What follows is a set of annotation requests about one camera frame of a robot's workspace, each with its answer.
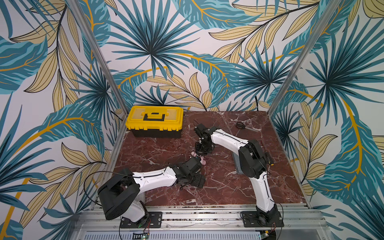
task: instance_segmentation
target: yellow toolbox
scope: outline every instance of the yellow toolbox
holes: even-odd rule
[[[126,126],[135,137],[180,138],[183,109],[167,106],[133,106]]]

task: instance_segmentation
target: metal grate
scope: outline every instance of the metal grate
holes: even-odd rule
[[[132,240],[133,232],[121,231],[123,240]],[[252,231],[151,231],[149,240],[260,240]],[[118,232],[87,232],[83,240],[120,240]]]

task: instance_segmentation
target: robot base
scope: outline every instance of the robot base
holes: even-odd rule
[[[120,228],[145,228],[148,226],[149,220],[151,220],[151,225],[149,226],[150,228],[160,228],[161,227],[161,219],[162,219],[162,212],[148,212],[149,216],[144,216],[143,218],[145,221],[142,219],[137,221],[137,222],[132,222],[129,218],[122,217],[121,222],[120,222]]]
[[[277,210],[276,204],[267,213],[257,208],[257,211],[243,211],[240,216],[242,217],[244,227],[274,228],[284,226],[283,219]]]

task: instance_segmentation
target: wall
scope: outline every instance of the wall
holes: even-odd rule
[[[106,2],[110,31],[95,36],[110,36],[101,50],[128,108],[252,111],[255,96],[269,108],[329,1]]]
[[[335,239],[384,239],[384,5],[342,1],[272,121],[292,167]]]
[[[67,239],[121,109],[65,1],[6,0],[0,10],[0,239]],[[89,195],[101,179],[85,182]]]

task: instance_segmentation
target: marble table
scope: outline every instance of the marble table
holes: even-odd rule
[[[193,131],[195,121],[206,127],[217,126],[244,139],[256,139],[265,151],[269,151],[275,164],[270,167],[268,183],[276,203],[305,202],[290,164],[278,141],[266,112],[184,112],[183,130],[180,139],[136,138],[127,133],[115,166],[117,172],[125,167],[131,171],[144,172],[161,169],[168,163],[189,159],[198,140]],[[237,121],[257,130],[237,129]],[[217,146],[213,154],[204,157],[206,165],[202,174],[206,177],[203,189],[179,185],[160,187],[146,192],[147,206],[255,204],[257,197],[249,178],[236,174],[231,151]]]

